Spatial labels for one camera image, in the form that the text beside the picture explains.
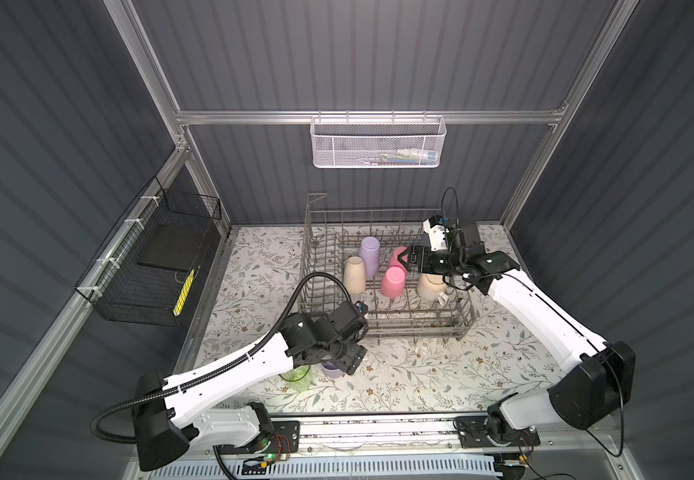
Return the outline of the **pink cup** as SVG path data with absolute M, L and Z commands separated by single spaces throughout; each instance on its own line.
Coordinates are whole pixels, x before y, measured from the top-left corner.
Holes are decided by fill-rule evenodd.
M 407 261 L 407 246 L 400 246 L 393 250 L 388 266 L 397 266 L 403 270 L 407 270 L 405 262 Z
M 402 266 L 389 266 L 381 281 L 381 293 L 390 299 L 399 298 L 405 290 L 406 276 L 407 272 Z

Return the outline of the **white cup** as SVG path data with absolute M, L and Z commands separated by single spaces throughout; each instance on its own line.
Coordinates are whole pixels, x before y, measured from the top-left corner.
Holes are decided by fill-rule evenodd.
M 421 274 L 417 283 L 417 294 L 427 302 L 445 306 L 449 301 L 448 286 L 441 275 Z

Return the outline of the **light purple cup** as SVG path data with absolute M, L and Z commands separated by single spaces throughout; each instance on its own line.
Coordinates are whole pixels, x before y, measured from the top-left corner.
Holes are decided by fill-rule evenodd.
M 364 262 L 367 278 L 373 278 L 381 265 L 381 243 L 373 236 L 364 237 L 361 240 L 359 256 Z

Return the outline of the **beige cup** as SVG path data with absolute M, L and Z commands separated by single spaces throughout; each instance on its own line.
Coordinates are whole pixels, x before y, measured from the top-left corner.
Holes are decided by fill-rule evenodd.
M 343 284 L 350 295 L 360 295 L 366 290 L 367 275 L 364 260 L 360 256 L 349 257 L 344 266 Z

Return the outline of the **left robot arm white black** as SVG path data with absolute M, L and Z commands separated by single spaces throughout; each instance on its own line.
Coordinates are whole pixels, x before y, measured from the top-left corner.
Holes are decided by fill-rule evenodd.
M 208 410 L 301 366 L 329 362 L 347 375 L 354 374 L 366 355 L 360 342 L 369 329 L 367 313 L 366 304 L 344 301 L 318 318 L 289 314 L 268 342 L 257 340 L 182 374 L 143 375 L 134 394 L 149 399 L 131 413 L 140 469 L 157 470 L 201 444 L 260 449 L 272 434 L 272 422 L 261 403 L 234 409 L 223 419 L 211 418 Z

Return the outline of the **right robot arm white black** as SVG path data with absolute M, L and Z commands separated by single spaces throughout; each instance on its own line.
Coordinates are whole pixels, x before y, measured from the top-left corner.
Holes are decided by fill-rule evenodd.
M 437 275 L 448 287 L 478 289 L 517 318 L 563 372 L 545 390 L 512 394 L 491 405 L 484 426 L 491 443 L 509 446 L 533 427 L 559 423 L 588 431 L 624 412 L 632 396 L 633 349 L 608 342 L 574 319 L 507 253 L 467 241 L 458 223 L 436 215 L 424 222 L 421 242 L 405 247 L 398 262 L 409 272 Z

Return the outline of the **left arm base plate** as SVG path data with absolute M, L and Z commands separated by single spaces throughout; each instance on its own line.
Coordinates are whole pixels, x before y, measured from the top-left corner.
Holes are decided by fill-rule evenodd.
M 247 445 L 220 445 L 222 455 L 291 454 L 298 451 L 301 423 L 294 420 L 273 420 L 272 429 L 263 429 Z

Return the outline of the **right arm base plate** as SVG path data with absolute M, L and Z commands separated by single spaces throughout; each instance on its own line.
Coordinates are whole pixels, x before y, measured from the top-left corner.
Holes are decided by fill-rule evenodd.
M 459 416 L 453 427 L 463 448 L 536 447 L 541 439 L 535 428 L 516 430 L 497 417 Z

